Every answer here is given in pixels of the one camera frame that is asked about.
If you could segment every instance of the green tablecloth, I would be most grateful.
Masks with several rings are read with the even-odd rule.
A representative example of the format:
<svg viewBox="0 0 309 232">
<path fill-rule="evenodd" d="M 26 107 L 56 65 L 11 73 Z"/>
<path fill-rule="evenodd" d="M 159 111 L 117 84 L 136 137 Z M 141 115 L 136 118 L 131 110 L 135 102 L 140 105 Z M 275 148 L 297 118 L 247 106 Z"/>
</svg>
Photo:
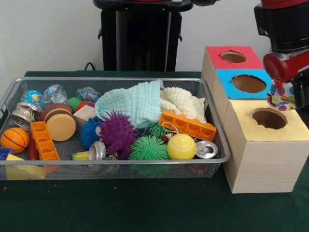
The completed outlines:
<svg viewBox="0 0 309 232">
<path fill-rule="evenodd" d="M 199 77 L 200 73 L 28 72 L 27 76 Z M 309 165 L 292 193 L 230 193 L 211 179 L 0 182 L 0 232 L 309 231 Z"/>
</svg>

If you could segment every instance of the black cable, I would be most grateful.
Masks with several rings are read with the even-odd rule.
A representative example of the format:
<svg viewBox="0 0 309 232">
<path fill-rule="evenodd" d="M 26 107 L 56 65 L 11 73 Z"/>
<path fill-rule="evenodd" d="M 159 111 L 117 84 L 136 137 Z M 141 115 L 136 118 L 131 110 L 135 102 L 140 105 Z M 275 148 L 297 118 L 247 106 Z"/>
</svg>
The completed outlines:
<svg viewBox="0 0 309 232">
<path fill-rule="evenodd" d="M 95 66 L 93 65 L 93 63 L 88 62 L 88 63 L 86 64 L 85 68 L 84 68 L 84 71 L 87 71 L 89 65 L 92 67 L 92 70 L 93 70 L 93 71 L 96 70 L 96 69 L 95 69 Z"/>
</svg>

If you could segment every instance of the white wall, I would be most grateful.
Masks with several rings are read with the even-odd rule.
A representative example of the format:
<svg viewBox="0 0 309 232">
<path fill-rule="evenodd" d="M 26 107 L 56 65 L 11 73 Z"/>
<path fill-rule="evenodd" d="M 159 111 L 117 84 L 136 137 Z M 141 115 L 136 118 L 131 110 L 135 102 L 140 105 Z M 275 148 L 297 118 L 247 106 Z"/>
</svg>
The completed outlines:
<svg viewBox="0 0 309 232">
<path fill-rule="evenodd" d="M 258 3 L 222 0 L 184 12 L 177 70 L 200 71 L 205 45 L 249 45 L 262 58 L 269 41 L 257 33 Z M 0 0 L 0 95 L 26 71 L 75 71 L 89 61 L 102 70 L 99 28 L 92 0 Z"/>
</svg>

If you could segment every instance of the metal basket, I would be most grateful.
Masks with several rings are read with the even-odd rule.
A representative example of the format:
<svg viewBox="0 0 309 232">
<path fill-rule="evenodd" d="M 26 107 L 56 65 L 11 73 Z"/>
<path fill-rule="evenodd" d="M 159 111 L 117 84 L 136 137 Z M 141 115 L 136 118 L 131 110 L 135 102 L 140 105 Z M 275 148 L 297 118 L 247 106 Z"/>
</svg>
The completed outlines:
<svg viewBox="0 0 309 232">
<path fill-rule="evenodd" d="M 83 87 L 92 87 L 102 94 L 116 88 L 130 88 L 139 82 L 153 81 L 158 78 L 79 78 L 79 77 L 23 77 L 13 81 L 0 101 L 0 117 L 2 134 L 6 129 L 14 127 L 9 115 L 20 101 L 22 93 L 26 90 L 37 90 L 43 93 L 53 84 L 62 85 L 68 97 L 73 97 L 76 90 Z M 27 172 L 34 174 L 37 166 L 50 170 L 51 165 L 58 165 L 54 172 L 48 172 L 45 179 L 71 180 L 71 179 L 126 179 L 126 178 L 193 178 L 212 177 L 220 164 L 230 158 L 230 150 L 224 131 L 219 122 L 214 103 L 207 84 L 200 79 L 191 78 L 160 78 L 165 87 L 180 87 L 198 98 L 206 98 L 205 114 L 208 122 L 217 128 L 213 142 L 218 146 L 219 152 L 213 159 L 191 160 L 102 160 L 102 161 L 73 161 L 70 154 L 83 151 L 79 133 L 64 142 L 54 142 L 61 161 L 29 161 L 27 152 L 19 157 L 25 161 L 0 161 L 0 179 L 28 179 L 16 165 L 22 165 Z"/>
</svg>

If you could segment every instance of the wooden disc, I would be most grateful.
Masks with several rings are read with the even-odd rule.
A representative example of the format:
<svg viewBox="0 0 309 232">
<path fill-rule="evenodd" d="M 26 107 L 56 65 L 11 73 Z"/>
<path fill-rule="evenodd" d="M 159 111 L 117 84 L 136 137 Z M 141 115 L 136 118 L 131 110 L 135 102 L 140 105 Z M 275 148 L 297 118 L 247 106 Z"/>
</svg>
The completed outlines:
<svg viewBox="0 0 309 232">
<path fill-rule="evenodd" d="M 67 114 L 57 114 L 50 117 L 46 125 L 52 139 L 59 142 L 71 138 L 76 130 L 75 120 Z"/>
<path fill-rule="evenodd" d="M 72 108 L 69 105 L 66 104 L 62 104 L 62 103 L 56 103 L 56 104 L 52 104 L 50 106 L 47 106 L 42 114 L 41 114 L 41 121 L 45 121 L 46 116 L 53 110 L 55 109 L 64 109 L 66 110 L 66 112 L 70 112 L 70 114 L 72 114 Z"/>
</svg>

